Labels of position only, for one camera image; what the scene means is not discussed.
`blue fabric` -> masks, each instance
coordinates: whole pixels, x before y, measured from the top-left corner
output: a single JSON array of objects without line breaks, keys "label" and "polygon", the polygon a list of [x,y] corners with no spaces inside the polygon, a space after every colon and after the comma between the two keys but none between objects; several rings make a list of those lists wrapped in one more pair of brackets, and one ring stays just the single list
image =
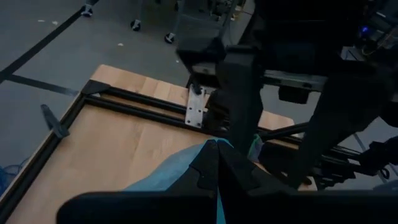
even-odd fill
[{"label": "blue fabric", "polygon": [[[213,138],[209,140],[225,141],[231,145],[226,139]],[[199,154],[205,143],[206,142],[191,146],[169,156],[169,158],[163,161],[163,163],[161,163],[161,165],[148,177],[128,186],[124,190],[134,192],[167,190],[188,169],[189,164],[191,164],[193,159]],[[219,192],[217,198],[217,223],[225,223],[223,205]]]}]

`wooden tabletop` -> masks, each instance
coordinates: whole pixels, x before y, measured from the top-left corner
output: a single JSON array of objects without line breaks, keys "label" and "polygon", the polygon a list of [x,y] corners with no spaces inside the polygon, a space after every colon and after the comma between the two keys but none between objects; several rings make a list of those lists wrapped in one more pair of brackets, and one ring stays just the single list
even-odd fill
[{"label": "wooden tabletop", "polygon": [[[91,79],[187,104],[188,91],[184,87],[107,65],[99,66]],[[259,126],[276,129],[293,123],[290,118],[264,111]],[[90,105],[81,110],[69,131],[70,135],[58,145],[8,223],[55,223],[58,208],[68,199],[84,192],[122,190],[147,177],[171,154],[211,137]],[[316,186],[303,185],[301,189],[316,190]]]}]

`gray floor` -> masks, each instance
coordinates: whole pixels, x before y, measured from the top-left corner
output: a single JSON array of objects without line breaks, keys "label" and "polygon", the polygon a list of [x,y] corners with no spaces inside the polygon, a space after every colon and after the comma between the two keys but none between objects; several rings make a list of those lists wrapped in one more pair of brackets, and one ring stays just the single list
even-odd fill
[{"label": "gray floor", "polygon": [[[177,62],[175,44],[168,45],[163,41],[174,22],[174,2],[163,2],[159,7],[146,1],[142,29],[133,32],[129,23],[135,18],[137,1],[101,0],[94,7],[92,18],[79,18],[15,74],[79,90],[98,65],[107,64],[184,86],[188,73]],[[0,69],[29,50],[82,5],[82,0],[2,1]],[[242,15],[242,20],[248,20],[245,16]],[[237,41],[234,34],[241,33],[243,28],[235,24],[231,27],[234,42]],[[215,33],[215,30],[196,23],[183,22],[177,37],[212,36]],[[296,123],[309,120],[319,97],[318,93],[312,93],[307,105],[281,102],[274,86],[265,86],[261,95],[266,110],[291,117]],[[49,105],[60,117],[72,100],[69,96],[11,82],[0,85],[0,166],[20,163],[48,133],[40,114],[40,104]],[[376,120],[359,136],[369,144],[372,140],[385,141],[396,133],[396,129]],[[360,150],[353,138],[342,145]],[[380,183],[378,177],[359,176],[334,189],[370,189]]]}]

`cable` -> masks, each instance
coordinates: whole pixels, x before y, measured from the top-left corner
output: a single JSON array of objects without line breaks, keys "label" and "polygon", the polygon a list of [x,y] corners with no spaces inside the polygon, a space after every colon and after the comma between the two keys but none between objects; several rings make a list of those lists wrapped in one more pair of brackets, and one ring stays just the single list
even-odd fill
[{"label": "cable", "polygon": [[356,58],[355,55],[354,55],[350,50],[348,50],[348,52],[349,52],[349,54],[350,54],[351,56],[353,56],[353,58],[354,58],[355,60],[358,60],[358,58]]},{"label": "cable", "polygon": [[6,191],[11,181],[22,170],[24,164],[29,160],[29,158],[30,157],[24,159],[20,164],[17,165],[9,165],[4,168],[0,166],[0,196]]},{"label": "cable", "polygon": [[373,50],[372,52],[365,53],[365,51],[364,51],[365,46],[362,47],[362,49],[361,49],[362,54],[365,56],[369,56],[369,55],[373,54],[375,51],[379,50],[381,47],[383,47],[384,43],[388,40],[388,38],[390,38],[390,36],[395,32],[395,30],[396,29],[392,29],[391,32],[389,33],[389,35],[386,38],[384,38],[384,40],[379,45],[377,45],[377,48],[375,50]]},{"label": "cable", "polygon": [[344,60],[347,60],[347,58],[348,58],[348,49],[346,50],[346,57],[344,58]]}]

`metal bracket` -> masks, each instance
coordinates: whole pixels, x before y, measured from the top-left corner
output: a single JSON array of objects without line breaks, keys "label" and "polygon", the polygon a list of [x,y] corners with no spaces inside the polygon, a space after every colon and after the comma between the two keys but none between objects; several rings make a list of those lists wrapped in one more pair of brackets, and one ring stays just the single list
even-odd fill
[{"label": "metal bracket", "polygon": [[50,108],[47,105],[41,105],[40,107],[49,129],[52,129],[54,134],[60,139],[67,137],[69,135],[68,129],[60,124],[59,120],[54,116]]},{"label": "metal bracket", "polygon": [[106,83],[101,83],[95,80],[88,80],[86,85],[83,87],[81,93],[86,95],[92,95],[96,93],[101,93],[108,90],[111,85]]},{"label": "metal bracket", "polygon": [[203,105],[205,100],[205,90],[201,87],[201,93],[197,95],[193,84],[189,87],[187,112],[185,114],[185,124],[201,128],[203,121]]}]

